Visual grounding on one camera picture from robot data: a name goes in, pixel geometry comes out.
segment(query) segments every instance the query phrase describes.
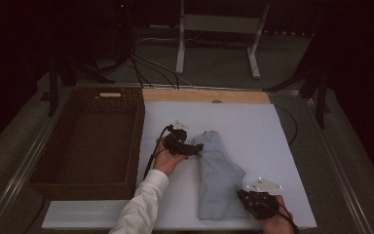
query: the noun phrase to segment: wicker basket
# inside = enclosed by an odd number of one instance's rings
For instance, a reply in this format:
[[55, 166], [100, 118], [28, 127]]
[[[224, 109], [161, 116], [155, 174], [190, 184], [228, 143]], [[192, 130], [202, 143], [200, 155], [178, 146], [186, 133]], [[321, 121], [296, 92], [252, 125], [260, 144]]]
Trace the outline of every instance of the wicker basket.
[[124, 200], [135, 191], [140, 89], [75, 88], [29, 185], [49, 200]]

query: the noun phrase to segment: gray cloth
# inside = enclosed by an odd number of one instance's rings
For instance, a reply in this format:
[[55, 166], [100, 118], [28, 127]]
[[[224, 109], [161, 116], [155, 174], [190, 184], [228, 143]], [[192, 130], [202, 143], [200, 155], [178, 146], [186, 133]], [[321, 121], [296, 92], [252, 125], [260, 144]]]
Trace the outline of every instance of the gray cloth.
[[220, 134], [216, 131], [205, 132], [194, 138], [193, 142], [204, 145], [198, 155], [202, 176], [199, 220], [248, 218], [236, 193], [242, 188], [245, 171], [231, 161]]

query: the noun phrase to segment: wooden strip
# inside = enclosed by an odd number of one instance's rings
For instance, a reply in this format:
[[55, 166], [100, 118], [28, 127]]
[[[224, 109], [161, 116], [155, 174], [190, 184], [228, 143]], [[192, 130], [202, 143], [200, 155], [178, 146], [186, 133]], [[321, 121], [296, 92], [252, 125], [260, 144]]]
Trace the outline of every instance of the wooden strip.
[[145, 100], [159, 101], [270, 104], [269, 97], [263, 92], [144, 89], [143, 95]]

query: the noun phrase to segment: gray carpet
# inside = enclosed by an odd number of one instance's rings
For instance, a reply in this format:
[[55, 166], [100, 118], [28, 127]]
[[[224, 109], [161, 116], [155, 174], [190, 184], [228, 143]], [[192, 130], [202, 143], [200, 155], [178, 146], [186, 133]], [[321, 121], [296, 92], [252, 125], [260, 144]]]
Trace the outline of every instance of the gray carpet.
[[[212, 87], [229, 90], [267, 88], [292, 75], [309, 45], [309, 39], [294, 36], [263, 36], [257, 51], [261, 73], [259, 80], [254, 80], [250, 76], [245, 52], [246, 43], [248, 39], [222, 46], [188, 44], [182, 78], [194, 88]], [[147, 59], [175, 69], [177, 43], [174, 41], [140, 42], [136, 46], [136, 51]], [[118, 85], [139, 86], [132, 66], [133, 64], [127, 61], [127, 64], [107, 77], [116, 80]], [[164, 85], [170, 88], [168, 81], [157, 71], [144, 65], [139, 67], [153, 87]], [[172, 73], [162, 68], [157, 69], [160, 69], [171, 81], [175, 81]], [[88, 82], [85, 77], [81, 78], [81, 82]], [[187, 83], [180, 82], [180, 85], [182, 88], [192, 88]], [[297, 91], [300, 85], [301, 83], [297, 83], [286, 89]], [[39, 130], [49, 119], [47, 117], [49, 104], [40, 100], [41, 95], [47, 90], [48, 76], [45, 76], [40, 81], [39, 92], [0, 136], [0, 195], [23, 157], [33, 146]], [[349, 185], [355, 192], [355, 198], [360, 203], [374, 233], [374, 169], [334, 94], [332, 91], [328, 91], [327, 94], [326, 102], [330, 112], [325, 114], [325, 131], [318, 130], [317, 124], [310, 118], [311, 110], [307, 107], [306, 100], [296, 97], [292, 92], [270, 95], [272, 103], [278, 107], [278, 114], [289, 141], [295, 135], [296, 125], [286, 111], [291, 113], [297, 123], [297, 136], [290, 149], [318, 223], [318, 228], [302, 230], [301, 233], [363, 233], [357, 229], [357, 223], [347, 205], [346, 194], [340, 189], [340, 181], [332, 170], [333, 163], [329, 159], [328, 148], [324, 146], [321, 135], [328, 137], [331, 150], [337, 155]], [[23, 186], [9, 211], [1, 218], [0, 233], [108, 232], [107, 230], [42, 229], [40, 225], [48, 206], [49, 202], [43, 200], [41, 195], [29, 189], [27, 185]]]

